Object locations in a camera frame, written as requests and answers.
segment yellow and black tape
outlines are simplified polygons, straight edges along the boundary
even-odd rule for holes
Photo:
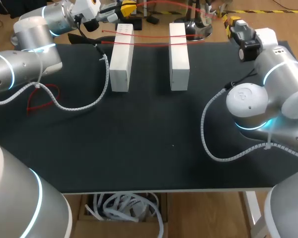
[[[226,10],[222,14],[228,13],[298,13],[298,10]]]
[[[235,26],[236,21],[240,20],[241,18],[239,16],[230,16],[230,18],[225,14],[222,17],[222,21],[225,27],[226,35],[230,39],[232,37],[232,32],[230,28],[232,26]]]
[[[224,27],[225,27],[225,30],[226,30],[226,35],[228,38],[230,38],[230,28],[229,28],[229,23],[228,23],[228,17],[227,17],[227,14],[225,14],[223,17],[222,17],[222,21],[223,21],[223,24],[224,24]]]

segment wooden floor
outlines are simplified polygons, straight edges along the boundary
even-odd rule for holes
[[[298,9],[298,0],[278,0],[288,8]],[[183,11],[178,7],[157,4],[156,10]],[[229,6],[231,10],[281,10],[282,7],[272,0],[233,0]],[[267,13],[267,14],[234,14],[241,16],[253,28],[269,27],[275,30],[279,40],[286,40],[298,59],[298,14]],[[167,35],[168,23],[176,16],[156,15],[160,19],[158,25],[151,25],[144,21],[143,30],[137,34]],[[4,27],[0,28],[0,51],[13,49],[10,36],[13,23],[17,19],[0,15]],[[213,23],[214,32],[208,42],[227,41],[221,20]],[[101,24],[88,37],[97,38],[111,35],[101,30],[114,30],[112,24]],[[137,38],[136,42],[163,42],[163,40]],[[67,35],[55,39],[56,43],[69,43]],[[266,192],[259,192],[261,209]],[[80,195],[68,195],[74,216],[74,238],[155,238],[158,225],[155,223],[95,223],[77,221],[80,205]],[[237,192],[208,192],[208,193],[171,193],[168,196],[169,214],[165,224],[165,238],[248,238],[249,231],[242,212],[242,206]]]

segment table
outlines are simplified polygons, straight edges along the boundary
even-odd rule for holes
[[[112,46],[103,48],[110,58]],[[105,74],[97,51],[89,45],[58,45],[58,50],[63,69],[42,82],[59,87],[63,106],[94,101]],[[90,111],[67,113],[50,106],[27,116],[28,90],[0,107],[0,145],[63,193],[254,190],[297,172],[298,158],[278,149],[260,149],[231,163],[207,156],[200,138],[202,110],[253,63],[240,63],[231,43],[189,45],[188,50],[188,91],[170,91],[168,47],[135,47],[128,93],[109,87]],[[15,91],[0,94],[0,100]],[[38,93],[33,103],[48,101],[44,95]],[[205,131],[210,150],[221,157],[257,143],[234,126],[225,96],[210,108]]]

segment stand base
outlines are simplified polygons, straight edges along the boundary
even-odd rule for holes
[[[187,36],[187,41],[200,41],[208,38],[212,32],[212,25],[205,26],[202,22],[194,21],[193,19],[187,20],[185,17],[174,20],[174,23],[184,23],[186,35],[199,35]]]

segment black cable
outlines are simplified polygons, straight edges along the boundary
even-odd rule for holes
[[[224,88],[226,90],[231,89],[232,87],[234,87],[236,84],[241,83],[242,81],[244,81],[245,79],[255,76],[257,75],[257,73],[253,73],[255,71],[255,69],[253,68],[247,75],[245,75],[244,77],[242,77],[241,79],[239,79],[238,81],[233,81],[233,82],[229,82],[227,83]]]
[[[290,8],[288,8],[288,7],[285,7],[285,6],[281,5],[279,2],[277,2],[276,0],[273,0],[273,2],[277,3],[279,6],[285,8],[285,9],[287,9],[287,10],[290,10],[290,11],[298,11],[298,9],[290,9]]]
[[[87,38],[85,36],[85,34],[81,31],[80,24],[81,24],[82,16],[76,16],[74,19],[75,19],[75,22],[76,22],[76,25],[77,25],[80,35],[82,37],[84,37],[91,45],[93,45],[97,49],[97,51],[103,56],[105,54],[105,52],[101,48],[99,48],[99,46],[97,44],[94,45],[94,43],[92,41],[90,41],[90,39]]]

